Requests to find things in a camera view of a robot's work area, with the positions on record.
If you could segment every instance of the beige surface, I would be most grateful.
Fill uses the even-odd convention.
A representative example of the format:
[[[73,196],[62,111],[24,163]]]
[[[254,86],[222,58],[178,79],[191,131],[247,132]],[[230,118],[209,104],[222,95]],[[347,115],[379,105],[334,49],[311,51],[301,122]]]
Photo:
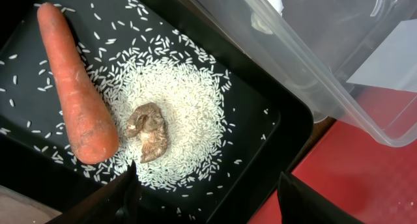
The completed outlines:
[[[0,223],[45,223],[61,214],[43,204],[0,186]]]

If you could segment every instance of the transparent plastic bin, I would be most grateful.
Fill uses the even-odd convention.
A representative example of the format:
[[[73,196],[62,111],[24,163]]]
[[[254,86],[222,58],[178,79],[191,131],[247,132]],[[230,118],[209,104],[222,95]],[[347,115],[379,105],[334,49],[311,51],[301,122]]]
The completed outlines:
[[[283,16],[267,0],[188,1],[307,104],[316,121],[334,117],[391,147],[417,139],[416,93],[347,83],[412,17],[417,0],[282,0]],[[253,14],[272,34],[252,27]]]

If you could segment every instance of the black tray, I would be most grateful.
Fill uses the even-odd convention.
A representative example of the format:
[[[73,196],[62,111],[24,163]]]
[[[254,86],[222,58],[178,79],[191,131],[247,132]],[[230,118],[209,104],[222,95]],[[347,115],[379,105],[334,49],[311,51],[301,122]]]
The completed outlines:
[[[56,146],[64,161],[70,161],[70,156],[64,149],[68,144],[65,134],[44,139],[45,133],[34,135],[30,132],[34,129],[54,132],[55,125],[62,122],[62,116],[58,114],[61,108],[56,91],[42,95],[36,90],[37,86],[45,82],[46,77],[38,78],[37,75],[40,70],[38,63],[46,59],[46,54],[37,28],[33,3],[44,1],[60,3],[77,10],[73,14],[66,13],[66,17],[75,39],[82,41],[92,52],[102,46],[94,38],[93,31],[101,36],[105,35],[104,38],[118,38],[118,45],[106,47],[109,53],[112,50],[114,53],[118,49],[126,49],[123,45],[129,45],[132,36],[139,36],[140,33],[127,29],[130,20],[127,18],[131,14],[123,8],[116,9],[115,5],[110,4],[110,0],[22,0],[18,3],[20,5],[16,13],[9,10],[7,15],[2,15],[6,32],[0,35],[0,42],[8,42],[1,44],[0,60],[8,61],[7,57],[13,53],[18,53],[19,57],[15,61],[8,61],[6,66],[0,66],[0,87],[4,88],[2,85],[5,84],[7,89],[6,93],[0,92],[0,127],[12,131],[6,137],[0,135],[3,149],[0,157],[3,168],[0,185],[64,212],[102,184],[82,176],[79,173],[80,164],[76,167],[71,163],[59,165],[51,160],[50,157],[55,152],[52,146]],[[175,193],[166,193],[164,190],[143,188],[140,218],[152,221],[178,220],[176,209],[179,207],[182,210],[182,221],[188,220],[188,214],[191,214],[203,223],[219,223],[225,220],[247,222],[276,188],[279,172],[288,168],[307,141],[312,127],[311,114],[289,91],[177,1],[140,1],[150,9],[148,23],[152,23],[142,25],[140,21],[134,21],[134,25],[141,31],[152,27],[152,33],[173,36],[171,31],[176,28],[207,53],[215,56],[215,69],[218,72],[224,71],[226,67],[232,72],[233,86],[231,92],[225,94],[224,109],[226,120],[238,126],[233,134],[225,133],[225,138],[233,141],[234,145],[223,150],[223,164],[211,182],[195,182],[191,193],[188,192],[189,199],[180,196],[181,189],[177,189]],[[97,10],[101,10],[99,15],[103,21],[99,24],[93,17],[90,3],[94,3]],[[109,24],[111,20],[108,18],[115,16],[124,18],[121,20],[126,23],[122,35],[121,30],[114,31]],[[96,66],[93,60],[95,56],[86,55],[87,62]],[[13,75],[19,77],[18,88],[12,84]],[[8,104],[11,97],[15,99],[15,108],[10,108]],[[269,109],[268,115],[263,113],[266,108]],[[33,121],[30,130],[26,128],[26,120]],[[260,140],[263,133],[267,136],[266,141]],[[48,145],[50,148],[41,154],[33,149],[33,145],[40,148]],[[242,159],[243,164],[233,164],[236,159]],[[231,173],[230,178],[227,177],[227,172]],[[210,197],[205,195],[219,185],[224,186],[222,192]]]

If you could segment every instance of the pile of rice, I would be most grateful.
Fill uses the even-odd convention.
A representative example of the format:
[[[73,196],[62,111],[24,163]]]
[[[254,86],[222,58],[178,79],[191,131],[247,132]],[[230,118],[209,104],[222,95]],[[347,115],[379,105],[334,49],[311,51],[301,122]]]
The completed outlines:
[[[116,80],[118,85],[104,91],[120,137],[120,149],[113,157],[114,170],[122,173],[134,160],[145,186],[166,190],[193,182],[193,172],[200,180],[215,173],[220,167],[212,156],[221,153],[224,131],[220,79],[208,68],[199,70],[169,57],[148,60],[146,66],[136,66],[135,59],[135,55],[127,59],[117,78],[120,83]],[[136,107],[149,102],[162,110],[169,144],[162,157],[140,163],[141,141],[125,136],[126,123]]]

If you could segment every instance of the carrot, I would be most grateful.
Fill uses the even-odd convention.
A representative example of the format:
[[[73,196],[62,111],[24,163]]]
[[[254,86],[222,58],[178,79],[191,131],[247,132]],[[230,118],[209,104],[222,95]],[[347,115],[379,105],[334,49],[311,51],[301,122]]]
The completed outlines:
[[[115,124],[85,71],[65,17],[44,3],[38,9],[38,23],[72,151],[87,164],[112,157],[119,148]]]

